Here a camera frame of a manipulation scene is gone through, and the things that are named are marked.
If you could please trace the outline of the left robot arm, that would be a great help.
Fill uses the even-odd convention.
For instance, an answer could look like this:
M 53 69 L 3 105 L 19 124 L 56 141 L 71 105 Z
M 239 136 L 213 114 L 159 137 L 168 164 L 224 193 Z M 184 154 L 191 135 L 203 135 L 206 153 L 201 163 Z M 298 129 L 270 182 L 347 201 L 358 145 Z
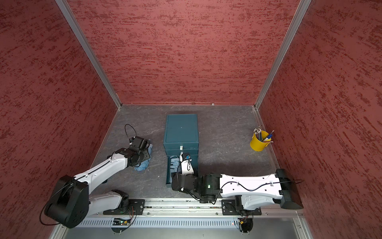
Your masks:
M 105 211 L 131 218 L 137 216 L 139 208 L 129 203 L 127 193 L 112 190 L 93 195 L 92 192 L 127 167 L 140 167 L 148 162 L 151 159 L 152 146 L 148 139 L 132 137 L 128 148 L 114 151 L 104 162 L 75 176 L 61 177 L 40 214 L 69 229 L 78 226 L 86 217 Z

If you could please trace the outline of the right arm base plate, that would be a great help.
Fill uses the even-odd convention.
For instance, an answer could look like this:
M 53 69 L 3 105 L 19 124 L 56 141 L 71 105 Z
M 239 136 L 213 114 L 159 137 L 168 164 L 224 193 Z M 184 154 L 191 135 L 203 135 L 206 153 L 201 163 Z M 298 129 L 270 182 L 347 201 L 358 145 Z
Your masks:
M 245 210 L 241 198 L 225 199 L 221 201 L 222 213 L 224 216 L 261 216 L 262 212 L 260 208 L 255 210 Z

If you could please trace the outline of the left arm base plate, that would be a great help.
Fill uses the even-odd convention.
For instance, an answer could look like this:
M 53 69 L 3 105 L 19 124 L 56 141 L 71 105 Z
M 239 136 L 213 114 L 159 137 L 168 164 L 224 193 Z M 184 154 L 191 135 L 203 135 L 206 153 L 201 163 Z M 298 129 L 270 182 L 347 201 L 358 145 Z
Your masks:
M 104 215 L 142 215 L 145 207 L 144 199 L 123 199 L 116 209 L 106 210 Z

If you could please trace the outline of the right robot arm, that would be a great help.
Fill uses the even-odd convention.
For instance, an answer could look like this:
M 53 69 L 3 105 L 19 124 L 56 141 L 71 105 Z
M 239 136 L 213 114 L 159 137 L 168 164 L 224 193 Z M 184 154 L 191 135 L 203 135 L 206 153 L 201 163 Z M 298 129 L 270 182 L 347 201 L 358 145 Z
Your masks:
M 172 190 L 188 194 L 202 204 L 215 204 L 218 197 L 235 197 L 238 198 L 239 208 L 244 211 L 254 211 L 272 204 L 287 210 L 303 209 L 296 182 L 284 169 L 256 177 L 226 174 L 196 177 L 173 172 L 171 178 Z

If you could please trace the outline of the blue umbrella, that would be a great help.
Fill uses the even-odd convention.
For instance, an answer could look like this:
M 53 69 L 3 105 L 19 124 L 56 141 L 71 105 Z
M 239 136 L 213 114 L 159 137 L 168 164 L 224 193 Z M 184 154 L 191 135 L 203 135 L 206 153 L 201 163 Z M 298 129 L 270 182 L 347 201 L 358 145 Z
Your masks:
M 148 168 L 150 160 L 151 160 L 151 156 L 152 156 L 152 148 L 153 148 L 153 144 L 150 144 L 148 147 L 148 153 L 149 153 L 150 157 L 147 160 L 141 162 L 139 165 L 135 166 L 134 167 L 135 171 L 140 172 L 140 171 L 144 171 Z
M 181 169 L 180 159 L 177 157 L 170 158 L 170 181 L 172 182 L 172 178 L 174 174 L 178 173 Z

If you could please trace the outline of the teal drawer cabinet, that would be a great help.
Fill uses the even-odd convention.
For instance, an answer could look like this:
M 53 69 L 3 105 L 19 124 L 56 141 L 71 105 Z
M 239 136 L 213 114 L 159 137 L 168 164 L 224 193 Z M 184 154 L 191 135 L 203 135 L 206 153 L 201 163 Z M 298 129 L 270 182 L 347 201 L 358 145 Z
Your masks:
M 181 153 L 191 155 L 194 175 L 199 174 L 199 128 L 196 114 L 167 115 L 163 146 L 167 155 L 166 186 L 171 187 L 171 162 Z

